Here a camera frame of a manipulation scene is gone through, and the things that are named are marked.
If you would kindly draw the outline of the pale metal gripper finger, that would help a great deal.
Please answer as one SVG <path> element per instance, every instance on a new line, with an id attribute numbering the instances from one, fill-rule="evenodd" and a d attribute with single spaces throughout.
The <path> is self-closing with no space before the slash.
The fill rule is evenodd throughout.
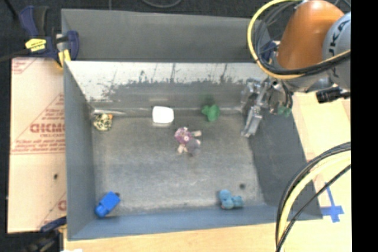
<path id="1" fill-rule="evenodd" d="M 252 106 L 255 105 L 255 82 L 248 82 L 241 92 L 241 109 L 243 112 L 248 111 Z"/>
<path id="2" fill-rule="evenodd" d="M 241 135 L 248 138 L 254 136 L 262 120 L 262 109 L 260 106 L 252 106 L 246 117 L 246 122 Z"/>

